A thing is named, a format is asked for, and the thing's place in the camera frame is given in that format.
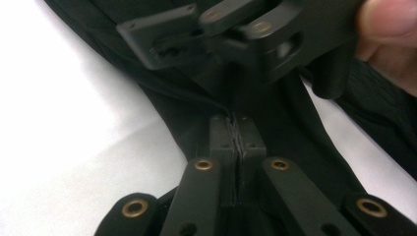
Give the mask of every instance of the metal grommet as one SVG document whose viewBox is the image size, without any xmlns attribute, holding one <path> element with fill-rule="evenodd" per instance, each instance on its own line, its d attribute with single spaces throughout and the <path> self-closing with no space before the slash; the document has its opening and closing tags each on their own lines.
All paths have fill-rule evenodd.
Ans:
<svg viewBox="0 0 417 236">
<path fill-rule="evenodd" d="M 125 203 L 122 213 L 128 218 L 138 217 L 147 211 L 148 206 L 148 202 L 143 199 L 133 199 Z"/>
<path fill-rule="evenodd" d="M 197 169 L 199 170 L 210 170 L 213 166 L 212 162 L 206 159 L 202 159 L 200 161 L 197 161 L 196 164 L 194 164 Z"/>
<path fill-rule="evenodd" d="M 220 13 L 217 10 L 211 10 L 204 13 L 204 18 L 208 21 L 214 21 L 220 16 Z"/>
<path fill-rule="evenodd" d="M 359 199 L 356 201 L 356 206 L 373 217 L 383 218 L 387 216 L 387 210 L 381 204 L 371 199 Z"/>
<path fill-rule="evenodd" d="M 271 163 L 270 166 L 274 169 L 277 170 L 287 170 L 289 169 L 289 164 L 282 159 L 274 159 Z"/>
<path fill-rule="evenodd" d="M 251 30 L 252 32 L 255 32 L 255 33 L 263 33 L 263 32 L 268 31 L 271 27 L 272 27 L 272 23 L 270 22 L 259 22 L 259 23 L 254 24 L 251 27 Z"/>
</svg>

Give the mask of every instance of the white surface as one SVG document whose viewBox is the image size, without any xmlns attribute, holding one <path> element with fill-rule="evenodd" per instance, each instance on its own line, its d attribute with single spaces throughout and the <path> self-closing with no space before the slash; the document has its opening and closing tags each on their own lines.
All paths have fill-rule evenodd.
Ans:
<svg viewBox="0 0 417 236">
<path fill-rule="evenodd" d="M 41 0 L 2 3 L 0 24 L 0 235 L 92 235 L 120 198 L 177 185 L 183 154 L 135 82 Z M 416 182 L 317 106 L 366 189 L 417 221 Z"/>
</svg>

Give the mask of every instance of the black plastic bracket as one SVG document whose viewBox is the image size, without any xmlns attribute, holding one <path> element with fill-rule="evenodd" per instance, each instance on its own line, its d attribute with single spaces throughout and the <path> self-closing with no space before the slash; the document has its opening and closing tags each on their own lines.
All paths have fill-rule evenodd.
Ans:
<svg viewBox="0 0 417 236">
<path fill-rule="evenodd" d="M 104 217 L 97 236 L 417 235 L 386 202 L 346 196 L 342 209 L 289 159 L 267 157 L 254 122 L 210 119 L 209 152 L 191 160 L 160 199 L 133 194 Z"/>
<path fill-rule="evenodd" d="M 273 83 L 312 65 L 315 93 L 342 95 L 356 44 L 362 0 L 225 0 L 199 13 L 188 5 L 120 24 L 117 30 L 149 69 L 215 56 Z"/>
</svg>

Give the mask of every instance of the black fabric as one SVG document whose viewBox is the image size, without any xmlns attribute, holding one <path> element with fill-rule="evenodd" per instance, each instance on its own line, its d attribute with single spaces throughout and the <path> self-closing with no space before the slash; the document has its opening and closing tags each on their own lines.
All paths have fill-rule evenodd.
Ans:
<svg viewBox="0 0 417 236">
<path fill-rule="evenodd" d="M 337 103 L 417 180 L 417 99 L 364 62 L 352 67 Z"/>
<path fill-rule="evenodd" d="M 151 72 L 115 30 L 125 20 L 191 1 L 45 1 L 92 48 L 138 81 L 188 159 L 207 134 L 211 115 L 239 112 L 255 120 L 270 155 L 294 160 L 337 206 L 346 194 L 364 192 L 333 146 L 297 75 L 261 85 L 250 72 L 234 65 L 212 66 L 202 77 L 201 71 L 187 68 Z M 215 2 L 198 4 L 204 9 Z M 194 68 L 207 69 L 205 64 Z M 210 80 L 208 75 L 215 75 L 217 88 L 201 88 Z"/>
</svg>

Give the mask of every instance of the screw hole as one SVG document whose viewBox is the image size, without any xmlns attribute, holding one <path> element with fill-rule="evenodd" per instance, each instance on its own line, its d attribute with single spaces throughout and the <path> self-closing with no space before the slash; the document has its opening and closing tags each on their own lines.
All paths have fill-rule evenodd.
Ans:
<svg viewBox="0 0 417 236">
<path fill-rule="evenodd" d="M 194 223 L 184 223 L 178 233 L 180 236 L 194 236 L 197 233 L 197 226 Z"/>
<path fill-rule="evenodd" d="M 206 168 L 206 167 L 209 167 L 209 163 L 202 161 L 202 162 L 199 163 L 199 166 L 202 167 L 202 168 Z"/>
<path fill-rule="evenodd" d="M 341 235 L 340 230 L 337 228 L 337 226 L 335 226 L 334 224 L 330 224 L 330 223 L 322 225 L 322 231 L 327 236 L 339 236 L 339 235 Z"/>
<path fill-rule="evenodd" d="M 135 212 L 135 211 L 140 211 L 142 210 L 144 206 L 140 203 L 135 203 L 129 206 L 128 210 L 129 212 Z"/>
<path fill-rule="evenodd" d="M 363 203 L 364 208 L 371 210 L 371 211 L 380 211 L 380 208 L 376 205 L 373 205 L 371 203 Z"/>
</svg>

